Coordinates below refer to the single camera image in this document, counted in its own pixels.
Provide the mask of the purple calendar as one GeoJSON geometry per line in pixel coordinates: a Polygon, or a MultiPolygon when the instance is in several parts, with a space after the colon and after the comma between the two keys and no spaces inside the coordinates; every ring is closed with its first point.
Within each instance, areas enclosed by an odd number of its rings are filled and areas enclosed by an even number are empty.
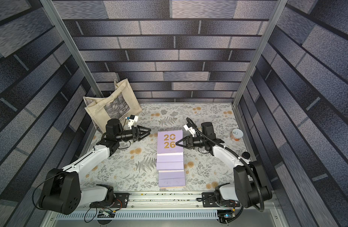
{"type": "Polygon", "coordinates": [[[186,185],[183,170],[159,171],[158,186],[160,188],[184,187],[186,185]]]}
{"type": "Polygon", "coordinates": [[[156,164],[158,171],[184,170],[183,147],[176,145],[182,138],[182,130],[158,132],[156,164]]]}

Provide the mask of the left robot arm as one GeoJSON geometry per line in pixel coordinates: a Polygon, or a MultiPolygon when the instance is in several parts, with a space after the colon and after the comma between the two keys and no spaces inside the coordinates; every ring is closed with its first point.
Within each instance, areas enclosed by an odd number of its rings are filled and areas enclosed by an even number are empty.
{"type": "Polygon", "coordinates": [[[34,206],[40,210],[71,214],[77,207],[90,205],[97,209],[111,208],[116,200],[113,187],[97,184],[92,187],[81,187],[83,178],[99,163],[111,157],[121,142],[137,142],[150,135],[151,129],[133,126],[129,120],[128,130],[124,130],[119,119],[110,119],[106,124],[106,132],[100,141],[84,156],[63,168],[53,168],[41,183],[42,192],[34,206]]]}

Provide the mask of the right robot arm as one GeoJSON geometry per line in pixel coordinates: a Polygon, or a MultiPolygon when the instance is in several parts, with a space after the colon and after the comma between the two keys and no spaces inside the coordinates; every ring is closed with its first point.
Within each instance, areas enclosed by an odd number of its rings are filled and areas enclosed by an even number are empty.
{"type": "Polygon", "coordinates": [[[185,149],[204,148],[233,171],[234,183],[215,187],[212,199],[217,205],[239,204],[243,208],[254,207],[263,212],[264,202],[272,198],[272,191],[262,164],[251,161],[248,152],[238,155],[230,149],[216,137],[211,122],[202,123],[200,130],[190,118],[186,120],[187,124],[183,127],[190,135],[176,142],[176,145],[185,149]]]}

